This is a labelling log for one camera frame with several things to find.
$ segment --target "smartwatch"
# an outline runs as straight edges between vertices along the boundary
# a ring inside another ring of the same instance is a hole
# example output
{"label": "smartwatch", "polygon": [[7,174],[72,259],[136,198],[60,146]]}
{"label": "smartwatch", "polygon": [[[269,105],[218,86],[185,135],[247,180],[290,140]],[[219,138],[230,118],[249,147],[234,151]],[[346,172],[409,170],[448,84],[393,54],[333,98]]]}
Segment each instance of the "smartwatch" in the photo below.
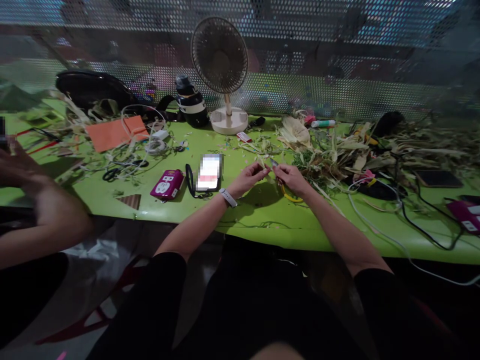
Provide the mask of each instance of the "smartwatch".
{"label": "smartwatch", "polygon": [[222,187],[220,189],[220,194],[225,198],[227,203],[229,203],[232,208],[234,208],[238,205],[237,202],[235,201],[235,199],[229,194],[227,189]]}

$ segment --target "sleeve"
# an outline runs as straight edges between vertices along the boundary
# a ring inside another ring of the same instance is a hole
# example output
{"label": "sleeve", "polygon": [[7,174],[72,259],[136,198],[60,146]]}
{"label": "sleeve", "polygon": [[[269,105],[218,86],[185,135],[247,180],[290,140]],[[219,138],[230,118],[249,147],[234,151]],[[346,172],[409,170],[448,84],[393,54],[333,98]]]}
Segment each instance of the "sleeve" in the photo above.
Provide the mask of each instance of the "sleeve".
{"label": "sleeve", "polygon": [[355,276],[380,359],[457,359],[455,337],[435,322],[391,272],[365,269]]}
{"label": "sleeve", "polygon": [[156,255],[87,360],[162,359],[172,350],[187,273],[174,252]]}

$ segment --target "orange paper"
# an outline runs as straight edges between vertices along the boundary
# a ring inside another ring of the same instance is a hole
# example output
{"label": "orange paper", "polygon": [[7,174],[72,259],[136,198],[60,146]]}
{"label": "orange paper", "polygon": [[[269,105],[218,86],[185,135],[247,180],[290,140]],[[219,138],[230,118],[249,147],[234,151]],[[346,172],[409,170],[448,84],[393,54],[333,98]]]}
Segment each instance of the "orange paper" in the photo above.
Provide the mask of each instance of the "orange paper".
{"label": "orange paper", "polygon": [[149,138],[149,133],[140,116],[133,116],[123,120],[125,121],[125,127],[122,125],[122,121],[118,119],[89,125],[85,128],[97,153],[114,149],[122,144],[129,144],[131,141],[130,136],[136,142]]}

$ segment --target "fan grille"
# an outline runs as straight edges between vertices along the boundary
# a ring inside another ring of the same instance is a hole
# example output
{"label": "fan grille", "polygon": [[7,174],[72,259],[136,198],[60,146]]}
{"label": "fan grille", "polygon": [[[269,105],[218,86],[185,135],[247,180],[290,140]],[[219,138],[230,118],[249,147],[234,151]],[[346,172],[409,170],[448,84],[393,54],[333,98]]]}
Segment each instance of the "fan grille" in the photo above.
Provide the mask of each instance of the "fan grille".
{"label": "fan grille", "polygon": [[221,94],[235,92],[249,67],[247,47],[239,31],[221,17],[208,17],[191,38],[191,58],[205,84]]}

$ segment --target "yellow scissors handle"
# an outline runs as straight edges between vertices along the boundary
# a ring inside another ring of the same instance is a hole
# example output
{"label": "yellow scissors handle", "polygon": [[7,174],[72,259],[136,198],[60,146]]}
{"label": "yellow scissors handle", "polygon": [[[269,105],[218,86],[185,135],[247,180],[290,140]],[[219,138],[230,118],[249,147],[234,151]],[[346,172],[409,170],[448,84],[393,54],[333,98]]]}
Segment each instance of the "yellow scissors handle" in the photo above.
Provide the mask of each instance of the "yellow scissors handle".
{"label": "yellow scissors handle", "polygon": [[283,193],[283,196],[286,197],[288,200],[290,200],[292,203],[302,203],[303,202],[303,200],[301,198],[294,199],[289,194],[287,194],[287,192],[285,191],[285,185],[284,184],[281,185],[281,192]]}

